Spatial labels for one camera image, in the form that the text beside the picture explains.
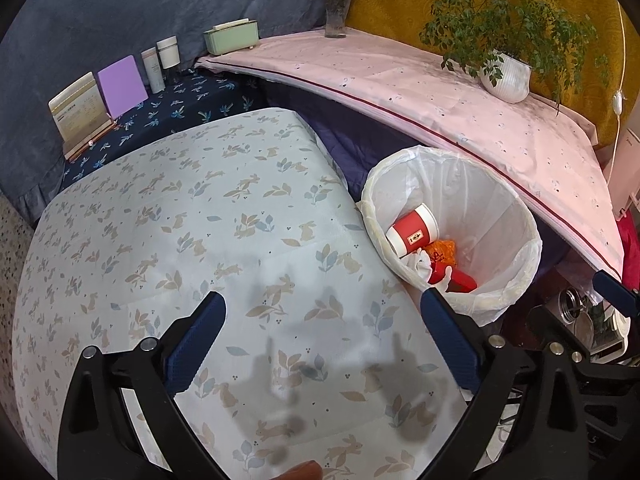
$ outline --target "red packaging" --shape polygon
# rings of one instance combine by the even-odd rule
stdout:
[[[391,247],[402,258],[422,247],[426,247],[440,236],[438,223],[431,210],[424,204],[420,204],[413,211],[396,220],[386,239]]]
[[[429,278],[429,283],[434,285],[444,278],[447,265],[441,262],[431,262],[431,269],[433,270]],[[472,290],[476,290],[476,288],[478,288],[476,280],[461,270],[451,267],[451,280],[447,287],[447,292],[471,292]]]

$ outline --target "white cable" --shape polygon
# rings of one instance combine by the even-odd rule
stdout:
[[[609,176],[607,177],[607,187],[609,186],[609,181],[611,180],[611,175],[613,174],[613,164],[616,161],[616,151],[618,150],[618,137],[620,136],[620,114],[622,113],[622,83],[625,80],[625,70],[626,70],[626,35],[625,35],[625,22],[622,19],[622,7],[620,6],[620,2],[618,2],[618,13],[620,15],[620,27],[622,28],[622,77],[620,78],[620,86],[618,87],[618,91],[614,95],[614,111],[616,113],[616,118],[618,119],[618,130],[616,132],[616,140],[613,144],[613,155],[611,157],[611,170],[609,171]]]

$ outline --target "white tissue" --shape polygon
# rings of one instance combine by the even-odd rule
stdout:
[[[418,249],[415,253],[407,254],[400,258],[400,261],[409,269],[413,270],[420,276],[420,279],[427,283],[427,288],[434,287],[440,293],[444,293],[449,288],[449,282],[451,281],[452,268],[447,267],[442,278],[438,283],[431,285],[429,279],[431,278],[431,259],[429,253],[424,249]]]

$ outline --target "white plastic bag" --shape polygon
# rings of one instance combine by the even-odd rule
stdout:
[[[360,211],[382,260],[420,291],[430,285],[398,259],[385,232],[421,202],[434,213],[440,238],[455,241],[458,268],[478,284],[473,292],[444,297],[480,326],[495,321],[540,264],[533,215],[507,181],[471,158],[415,146],[382,160],[367,177]]]

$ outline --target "white tube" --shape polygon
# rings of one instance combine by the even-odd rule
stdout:
[[[151,93],[157,94],[164,90],[164,80],[162,79],[162,69],[158,61],[158,53],[153,46],[142,52],[142,62],[145,64],[146,77],[149,79]]]

